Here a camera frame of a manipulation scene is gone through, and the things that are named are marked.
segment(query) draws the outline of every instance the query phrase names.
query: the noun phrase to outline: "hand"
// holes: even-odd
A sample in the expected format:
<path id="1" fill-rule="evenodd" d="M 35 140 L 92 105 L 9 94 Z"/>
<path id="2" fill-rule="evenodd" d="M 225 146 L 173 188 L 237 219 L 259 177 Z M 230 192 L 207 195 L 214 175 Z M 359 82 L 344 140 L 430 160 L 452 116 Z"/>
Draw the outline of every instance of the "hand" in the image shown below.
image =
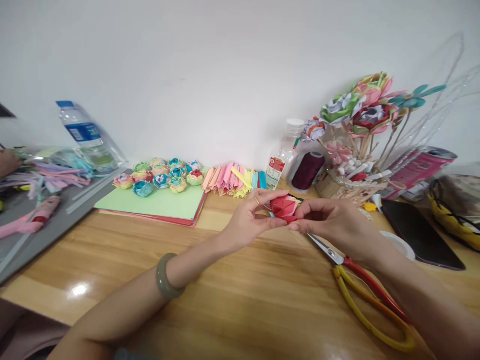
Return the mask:
<path id="1" fill-rule="evenodd" d="M 295 216 L 290 230 L 318 235 L 357 262 L 374 265 L 398 253 L 350 200 L 305 200 Z"/>
<path id="2" fill-rule="evenodd" d="M 250 245 L 267 230 L 287 226 L 285 220 L 256 213 L 264 210 L 264 205 L 270 200 L 288 195 L 288 193 L 288 191 L 265 189 L 252 190 L 250 195 L 236 208 L 230 222 L 220 234 L 222 242 L 228 244 L 229 252 L 234 253 Z"/>
<path id="3" fill-rule="evenodd" d="M 15 156 L 14 150 L 0 150 L 0 179 L 18 170 L 20 166 L 22 166 L 22 162 Z"/>

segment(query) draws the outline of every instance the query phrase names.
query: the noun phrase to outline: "bottle label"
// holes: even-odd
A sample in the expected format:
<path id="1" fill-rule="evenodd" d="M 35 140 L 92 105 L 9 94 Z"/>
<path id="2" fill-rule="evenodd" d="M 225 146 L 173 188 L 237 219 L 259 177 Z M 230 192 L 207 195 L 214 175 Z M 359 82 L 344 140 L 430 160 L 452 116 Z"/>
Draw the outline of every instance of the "bottle label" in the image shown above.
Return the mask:
<path id="1" fill-rule="evenodd" d="M 100 131 L 93 122 L 65 125 L 77 143 L 100 139 Z"/>
<path id="2" fill-rule="evenodd" d="M 271 157 L 266 170 L 266 188 L 275 190 L 285 168 L 285 163 L 278 157 Z"/>

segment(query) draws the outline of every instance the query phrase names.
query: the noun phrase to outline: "jade bangle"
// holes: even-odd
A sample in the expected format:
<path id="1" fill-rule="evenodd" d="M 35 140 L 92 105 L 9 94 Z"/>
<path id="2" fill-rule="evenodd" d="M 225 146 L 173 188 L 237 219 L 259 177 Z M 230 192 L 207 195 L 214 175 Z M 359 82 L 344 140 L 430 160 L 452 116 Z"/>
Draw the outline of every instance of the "jade bangle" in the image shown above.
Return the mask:
<path id="1" fill-rule="evenodd" d="M 158 262 L 156 267 L 156 284 L 160 289 L 160 292 L 163 296 L 169 300 L 178 299 L 185 291 L 185 288 L 177 290 L 170 285 L 169 280 L 167 279 L 167 261 L 176 257 L 177 254 L 168 253 L 164 255 Z"/>

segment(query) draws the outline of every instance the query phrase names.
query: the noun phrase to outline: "white plastic bottle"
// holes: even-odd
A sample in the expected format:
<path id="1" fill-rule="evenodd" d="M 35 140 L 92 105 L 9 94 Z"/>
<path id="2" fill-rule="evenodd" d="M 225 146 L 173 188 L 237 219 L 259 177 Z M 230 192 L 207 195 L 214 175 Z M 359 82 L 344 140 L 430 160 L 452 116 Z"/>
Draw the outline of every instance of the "white plastic bottle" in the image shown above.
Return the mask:
<path id="1" fill-rule="evenodd" d="M 102 141 L 97 126 L 78 111 L 71 101 L 57 101 L 60 107 L 60 120 L 71 137 L 80 146 L 81 152 L 99 172 L 107 172 L 118 167 L 110 149 Z"/>
<path id="2" fill-rule="evenodd" d="M 305 127 L 305 121 L 288 119 L 285 136 L 279 145 L 270 153 L 270 161 L 266 168 L 266 188 L 276 190 L 280 179 L 286 179 L 295 158 L 300 141 L 300 135 Z"/>

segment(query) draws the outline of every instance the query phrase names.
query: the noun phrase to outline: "phone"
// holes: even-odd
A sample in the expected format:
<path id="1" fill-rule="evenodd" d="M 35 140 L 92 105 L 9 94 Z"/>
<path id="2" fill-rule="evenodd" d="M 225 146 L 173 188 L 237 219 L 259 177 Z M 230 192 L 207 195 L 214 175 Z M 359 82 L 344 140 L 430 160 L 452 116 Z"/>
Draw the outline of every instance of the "phone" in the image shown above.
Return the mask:
<path id="1" fill-rule="evenodd" d="M 391 227 L 411 246 L 418 261 L 456 271 L 467 269 L 415 206 L 383 199 L 381 202 Z"/>

